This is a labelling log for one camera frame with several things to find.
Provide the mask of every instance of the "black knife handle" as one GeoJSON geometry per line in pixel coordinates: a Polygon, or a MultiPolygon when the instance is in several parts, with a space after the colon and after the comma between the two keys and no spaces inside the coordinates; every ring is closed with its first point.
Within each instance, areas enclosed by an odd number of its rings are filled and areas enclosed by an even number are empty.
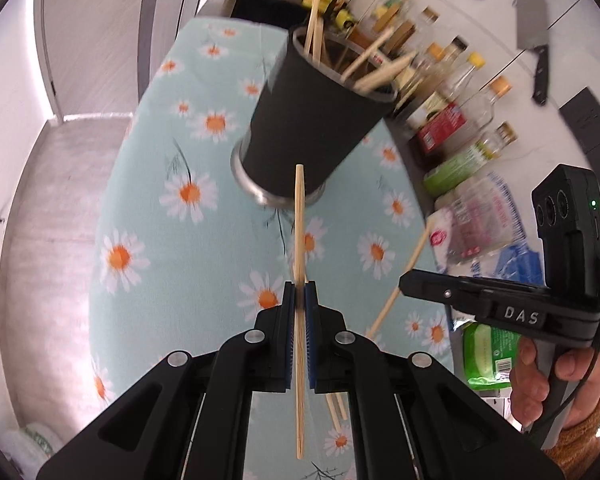
{"type": "Polygon", "coordinates": [[[538,54],[538,66],[534,80],[533,100],[540,106],[544,106],[549,93],[549,45],[536,46],[534,52],[538,54]]]}

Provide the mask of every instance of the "table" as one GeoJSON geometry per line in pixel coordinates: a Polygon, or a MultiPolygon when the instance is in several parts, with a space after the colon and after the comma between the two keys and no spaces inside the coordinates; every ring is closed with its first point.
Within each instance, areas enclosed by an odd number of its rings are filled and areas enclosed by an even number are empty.
{"type": "MultiPolygon", "coordinates": [[[[282,299],[293,213],[258,206],[230,153],[285,42],[280,29],[199,18],[184,28],[139,105],[102,204],[90,297],[95,387],[103,406],[176,349],[215,351],[282,299]]],[[[379,123],[306,209],[307,276],[320,303],[364,333],[424,228],[413,188],[379,123]]],[[[418,267],[434,269],[427,246],[418,267]]],[[[438,304],[400,297],[375,339],[452,368],[438,304]]],[[[351,479],[350,427],[333,428],[308,394],[306,454],[295,458],[294,396],[255,394],[245,478],[302,478],[315,466],[351,479]]]]}

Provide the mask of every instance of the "black container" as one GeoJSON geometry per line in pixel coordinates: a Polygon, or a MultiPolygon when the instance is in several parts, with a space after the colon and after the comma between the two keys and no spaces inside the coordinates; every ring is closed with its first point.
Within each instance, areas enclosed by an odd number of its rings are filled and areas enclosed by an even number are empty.
{"type": "MultiPolygon", "coordinates": [[[[289,33],[262,90],[250,131],[234,149],[234,175],[260,203],[291,206],[296,164],[304,165],[307,201],[316,200],[328,176],[394,106],[391,84],[363,96],[352,90],[377,64],[364,63],[346,85],[340,74],[304,53],[306,28],[289,33]]],[[[362,50],[325,35],[327,58],[340,69],[362,50]]]]}

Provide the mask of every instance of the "tablecloth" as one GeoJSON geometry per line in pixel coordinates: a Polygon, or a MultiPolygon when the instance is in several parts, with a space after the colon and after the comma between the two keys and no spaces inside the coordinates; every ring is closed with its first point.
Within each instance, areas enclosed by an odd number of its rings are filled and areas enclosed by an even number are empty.
{"type": "MultiPolygon", "coordinates": [[[[90,338],[103,407],[171,351],[215,351],[282,299],[293,213],[238,188],[230,153],[285,38],[278,28],[193,19],[142,98],[96,232],[90,338]]],[[[365,333],[397,285],[424,228],[417,207],[381,122],[306,208],[307,276],[354,332],[365,333]]],[[[417,266],[435,270],[428,246],[417,266]]],[[[375,341],[403,356],[428,351],[452,368],[441,305],[398,298],[375,341]]],[[[245,478],[318,478],[318,469],[354,478],[348,422],[338,433],[323,396],[307,393],[307,402],[298,461],[293,394],[254,394],[245,478]]]]}

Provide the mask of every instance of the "gray floor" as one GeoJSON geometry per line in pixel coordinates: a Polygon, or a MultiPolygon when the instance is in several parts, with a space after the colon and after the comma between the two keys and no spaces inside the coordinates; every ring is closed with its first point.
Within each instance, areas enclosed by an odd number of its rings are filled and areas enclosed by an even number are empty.
{"type": "Polygon", "coordinates": [[[48,57],[64,115],[136,110],[141,1],[45,0],[48,57]]]}
{"type": "Polygon", "coordinates": [[[129,120],[72,121],[32,161],[3,256],[0,346],[21,424],[67,441],[100,411],[89,352],[88,290],[100,198],[129,120]]]}

